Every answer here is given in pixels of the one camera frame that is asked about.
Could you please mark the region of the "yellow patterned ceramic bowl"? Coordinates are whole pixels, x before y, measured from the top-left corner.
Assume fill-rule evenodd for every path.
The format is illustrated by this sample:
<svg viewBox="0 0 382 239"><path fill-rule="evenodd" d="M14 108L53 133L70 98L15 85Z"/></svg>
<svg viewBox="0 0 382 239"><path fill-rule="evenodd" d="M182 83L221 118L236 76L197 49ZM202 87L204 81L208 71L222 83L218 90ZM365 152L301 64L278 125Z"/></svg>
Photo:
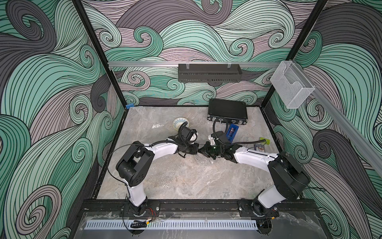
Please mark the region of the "yellow patterned ceramic bowl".
<svg viewBox="0 0 382 239"><path fill-rule="evenodd" d="M180 128L180 126L183 124L183 123L187 123L189 124L189 121L188 119L184 118L184 117L179 117L179 118L176 118L174 121L173 121L173 128L175 130L178 130Z"/></svg>

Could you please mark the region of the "clear bubble wrap sheet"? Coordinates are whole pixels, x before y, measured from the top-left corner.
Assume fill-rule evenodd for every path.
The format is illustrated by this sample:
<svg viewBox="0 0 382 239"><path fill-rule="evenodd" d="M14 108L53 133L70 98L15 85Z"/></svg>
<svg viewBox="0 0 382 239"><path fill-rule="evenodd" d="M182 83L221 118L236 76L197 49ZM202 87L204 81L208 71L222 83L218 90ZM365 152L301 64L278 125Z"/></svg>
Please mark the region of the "clear bubble wrap sheet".
<svg viewBox="0 0 382 239"><path fill-rule="evenodd" d="M169 155L152 163L143 185L149 199L252 199L271 185L271 178L224 159Z"/></svg>

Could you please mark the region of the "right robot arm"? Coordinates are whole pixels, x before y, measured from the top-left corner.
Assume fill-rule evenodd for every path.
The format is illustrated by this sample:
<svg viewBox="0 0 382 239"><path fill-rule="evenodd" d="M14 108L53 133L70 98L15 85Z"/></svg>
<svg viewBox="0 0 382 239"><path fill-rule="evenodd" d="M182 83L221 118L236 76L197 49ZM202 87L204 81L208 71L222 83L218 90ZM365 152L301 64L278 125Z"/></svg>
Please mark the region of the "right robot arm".
<svg viewBox="0 0 382 239"><path fill-rule="evenodd" d="M226 135L218 131L199 149L205 157L218 157L233 163L246 164L270 174L273 185L261 191L252 201L253 212L264 216L284 200L295 200L311 182L310 176L289 153L265 153L229 143Z"/></svg>

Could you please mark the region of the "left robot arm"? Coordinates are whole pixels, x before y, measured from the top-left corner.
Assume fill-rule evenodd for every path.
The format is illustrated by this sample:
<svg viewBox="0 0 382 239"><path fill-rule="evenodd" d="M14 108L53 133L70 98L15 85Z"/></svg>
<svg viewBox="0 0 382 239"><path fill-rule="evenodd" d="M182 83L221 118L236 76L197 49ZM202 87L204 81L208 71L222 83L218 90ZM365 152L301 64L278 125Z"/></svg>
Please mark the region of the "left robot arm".
<svg viewBox="0 0 382 239"><path fill-rule="evenodd" d="M196 143L198 132L181 124L176 135L151 144L140 141L133 142L123 157L116 164L119 177L126 185L128 200L137 214L143 214L147 207L147 196L144 192L143 181L153 161L167 155L177 154L182 158L196 155L199 144Z"/></svg>

